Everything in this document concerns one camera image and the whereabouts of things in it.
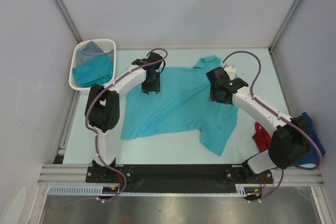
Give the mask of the light teal polo shirt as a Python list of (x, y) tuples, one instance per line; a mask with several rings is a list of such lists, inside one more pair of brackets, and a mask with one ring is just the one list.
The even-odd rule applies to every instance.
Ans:
[(209, 100), (206, 73), (221, 65), (217, 56), (200, 58), (192, 68), (167, 67), (161, 91), (145, 94), (137, 85), (126, 95), (121, 138), (198, 130), (200, 142), (221, 156), (237, 125), (238, 108)]

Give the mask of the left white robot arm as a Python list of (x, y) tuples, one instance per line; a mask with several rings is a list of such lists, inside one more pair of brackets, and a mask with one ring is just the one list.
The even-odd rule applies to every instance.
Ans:
[(112, 130), (118, 124), (120, 118), (120, 99), (137, 85), (141, 86), (141, 92), (149, 94), (161, 91), (160, 75), (166, 63), (168, 53), (165, 56), (156, 53), (155, 48), (148, 52), (143, 59), (136, 59), (131, 66), (110, 84), (95, 84), (90, 88), (85, 110), (85, 126), (94, 132), (95, 157), (94, 161), (100, 165), (98, 176), (105, 182), (115, 178), (115, 155), (106, 141), (107, 131)]

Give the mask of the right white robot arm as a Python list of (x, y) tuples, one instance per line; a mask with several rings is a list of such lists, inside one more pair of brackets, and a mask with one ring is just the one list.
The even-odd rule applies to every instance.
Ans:
[(302, 116), (292, 118), (266, 104), (251, 92), (247, 82), (229, 74), (230, 68), (217, 67), (206, 74), (211, 84), (209, 100), (239, 107), (271, 136), (267, 150), (243, 163), (243, 179), (254, 183), (263, 172), (272, 168), (286, 169), (309, 154), (309, 127)]

